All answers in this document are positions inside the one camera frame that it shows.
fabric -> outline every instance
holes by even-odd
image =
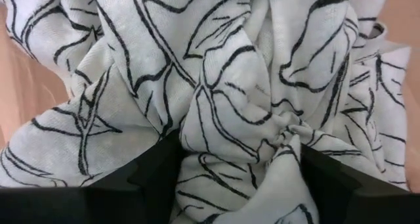
[[[3,0],[72,98],[0,155],[0,186],[89,185],[174,129],[173,223],[318,223],[301,147],[406,189],[385,0]]]

